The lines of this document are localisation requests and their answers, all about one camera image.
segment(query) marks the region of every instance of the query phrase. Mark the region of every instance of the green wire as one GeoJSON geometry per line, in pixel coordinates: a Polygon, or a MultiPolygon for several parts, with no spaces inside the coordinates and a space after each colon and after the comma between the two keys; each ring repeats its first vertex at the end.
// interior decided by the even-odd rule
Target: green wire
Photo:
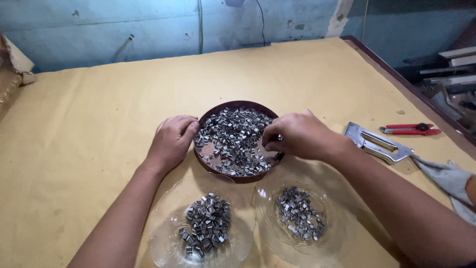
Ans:
{"type": "Polygon", "coordinates": [[[203,53],[203,12],[202,12],[202,0],[198,0],[198,31],[200,32],[200,48],[198,53],[203,53]]]}

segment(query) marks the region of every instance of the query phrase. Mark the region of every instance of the brown round tray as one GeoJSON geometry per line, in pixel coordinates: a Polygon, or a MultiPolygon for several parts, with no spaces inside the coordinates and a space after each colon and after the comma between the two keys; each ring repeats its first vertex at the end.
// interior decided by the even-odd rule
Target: brown round tray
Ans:
{"type": "MultiPolygon", "coordinates": [[[[198,121],[198,123],[200,124],[200,127],[202,126],[202,124],[205,122],[205,120],[207,118],[209,118],[212,114],[214,113],[218,113],[220,112],[221,110],[225,109],[225,108],[230,108],[230,109],[237,109],[237,108],[240,108],[240,107],[245,107],[245,108],[254,108],[256,111],[258,112],[262,112],[264,114],[266,114],[267,116],[269,116],[270,118],[272,119],[275,119],[275,118],[278,118],[278,115],[275,114],[272,110],[262,106],[261,104],[259,103],[254,103],[254,102],[249,102],[249,101],[232,101],[232,102],[227,102],[227,103],[222,103],[218,106],[215,106],[213,108],[211,108],[208,112],[206,112],[201,118],[200,120],[198,121]]],[[[205,161],[203,161],[203,159],[198,155],[198,151],[197,151],[197,147],[195,146],[195,141],[193,143],[194,145],[194,148],[195,148],[195,156],[197,157],[198,161],[200,162],[200,164],[209,172],[211,173],[214,173],[214,174],[221,174],[221,175],[225,175],[229,178],[231,178],[235,183],[238,183],[238,184],[242,184],[242,183],[252,183],[252,182],[257,182],[261,179],[264,178],[264,176],[266,175],[266,173],[268,173],[270,170],[272,170],[273,168],[275,168],[278,164],[272,166],[268,171],[265,171],[263,173],[260,173],[258,175],[253,175],[253,176],[232,176],[230,174],[225,174],[225,173],[222,173],[218,170],[215,170],[213,168],[211,168],[209,165],[207,165],[207,163],[205,163],[205,161]]],[[[284,153],[278,153],[276,155],[276,159],[277,160],[281,160],[283,159],[284,157],[284,153]]]]}

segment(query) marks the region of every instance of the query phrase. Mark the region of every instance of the table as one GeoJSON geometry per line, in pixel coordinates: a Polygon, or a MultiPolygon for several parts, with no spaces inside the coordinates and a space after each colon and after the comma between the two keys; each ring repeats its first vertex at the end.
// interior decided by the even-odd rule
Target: table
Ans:
{"type": "MultiPolygon", "coordinates": [[[[392,139],[424,159],[452,159],[476,172],[474,147],[380,64],[355,42],[332,38],[40,73],[0,123],[0,266],[65,267],[144,159],[157,125],[232,100],[278,115],[309,108],[336,132],[349,121],[373,131],[434,123],[443,134],[392,139]]],[[[451,207],[410,160],[388,168],[451,207]]],[[[204,172],[190,149],[154,204],[184,176],[204,172]]],[[[251,195],[254,184],[243,187],[251,195]]],[[[357,219],[353,249],[338,267],[405,264],[365,205],[357,219]]],[[[155,267],[147,229],[136,267],[155,267]]],[[[291,267],[260,239],[258,226],[254,236],[243,267],[291,267]]]]}

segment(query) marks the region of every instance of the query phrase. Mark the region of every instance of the red utility knife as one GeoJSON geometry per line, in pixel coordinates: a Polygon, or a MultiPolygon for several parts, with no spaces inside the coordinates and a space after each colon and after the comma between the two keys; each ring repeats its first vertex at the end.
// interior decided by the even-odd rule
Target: red utility knife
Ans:
{"type": "Polygon", "coordinates": [[[430,136],[440,134],[441,130],[433,129],[432,124],[390,124],[381,126],[380,131],[385,134],[393,135],[423,135],[430,136]]]}

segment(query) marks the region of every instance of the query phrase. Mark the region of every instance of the blue wall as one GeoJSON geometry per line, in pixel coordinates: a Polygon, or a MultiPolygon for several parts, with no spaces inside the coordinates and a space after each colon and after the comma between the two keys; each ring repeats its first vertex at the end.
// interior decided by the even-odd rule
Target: blue wall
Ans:
{"type": "MultiPolygon", "coordinates": [[[[203,52],[261,46],[256,1],[241,8],[224,1],[202,0],[203,52]]],[[[476,16],[471,1],[446,2],[370,0],[364,43],[392,67],[445,50],[476,16]]],[[[342,35],[361,38],[365,3],[354,0],[342,35]]],[[[323,38],[338,0],[260,4],[269,43],[323,38]]],[[[196,0],[2,0],[0,31],[41,72],[192,55],[198,54],[198,6],[196,0]]]]}

